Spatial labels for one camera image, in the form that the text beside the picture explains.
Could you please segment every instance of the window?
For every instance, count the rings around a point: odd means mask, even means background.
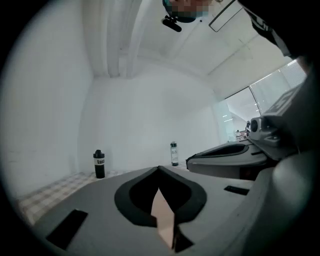
[[[299,86],[306,74],[296,60],[219,103],[228,141],[244,135],[247,121],[266,112],[286,91]]]
[[[306,74],[296,60],[250,85],[261,114],[266,112],[286,91],[300,85]]]

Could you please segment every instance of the white wall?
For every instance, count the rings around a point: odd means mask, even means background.
[[[214,92],[221,100],[225,99],[289,61],[275,45],[257,36],[210,74]]]
[[[138,63],[133,79],[96,79],[83,109],[78,139],[80,170],[93,172],[93,153],[106,154],[106,170],[169,165],[170,142],[179,160],[219,144],[213,91],[187,74]]]
[[[1,164],[14,196],[78,171],[81,111],[92,80],[82,2],[51,4],[23,33],[1,80]]]

